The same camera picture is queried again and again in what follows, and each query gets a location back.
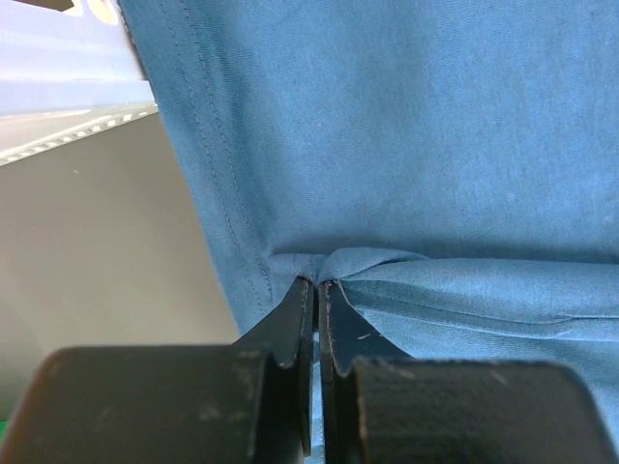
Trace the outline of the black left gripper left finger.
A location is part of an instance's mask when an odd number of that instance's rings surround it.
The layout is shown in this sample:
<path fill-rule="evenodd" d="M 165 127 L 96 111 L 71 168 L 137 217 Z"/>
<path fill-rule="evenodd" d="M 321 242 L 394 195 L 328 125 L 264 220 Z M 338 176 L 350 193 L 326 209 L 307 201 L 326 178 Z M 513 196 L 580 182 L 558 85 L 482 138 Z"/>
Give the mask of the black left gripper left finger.
<path fill-rule="evenodd" d="M 310 455 L 313 301 L 312 284 L 296 278 L 280 304 L 233 343 L 262 359 L 252 457 Z"/>

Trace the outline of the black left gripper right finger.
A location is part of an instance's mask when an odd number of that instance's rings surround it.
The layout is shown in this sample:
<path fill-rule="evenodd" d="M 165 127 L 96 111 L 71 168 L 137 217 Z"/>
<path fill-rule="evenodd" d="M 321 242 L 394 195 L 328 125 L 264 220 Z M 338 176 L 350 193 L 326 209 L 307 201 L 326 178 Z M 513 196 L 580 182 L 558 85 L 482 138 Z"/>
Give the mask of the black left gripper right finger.
<path fill-rule="evenodd" d="M 410 355 L 388 340 L 347 300 L 337 281 L 318 288 L 318 333 L 321 368 L 325 461 L 346 463 L 347 429 L 358 421 L 357 393 L 345 377 L 358 357 L 409 360 Z"/>

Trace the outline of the blue t-shirt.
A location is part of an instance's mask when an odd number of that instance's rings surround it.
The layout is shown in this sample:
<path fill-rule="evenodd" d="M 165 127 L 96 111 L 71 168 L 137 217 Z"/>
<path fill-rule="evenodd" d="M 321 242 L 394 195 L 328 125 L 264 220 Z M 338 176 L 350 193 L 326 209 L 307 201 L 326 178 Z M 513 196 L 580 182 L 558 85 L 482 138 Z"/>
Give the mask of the blue t-shirt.
<path fill-rule="evenodd" d="M 241 333 L 336 280 L 410 355 L 556 360 L 618 431 L 614 1 L 125 1 Z"/>

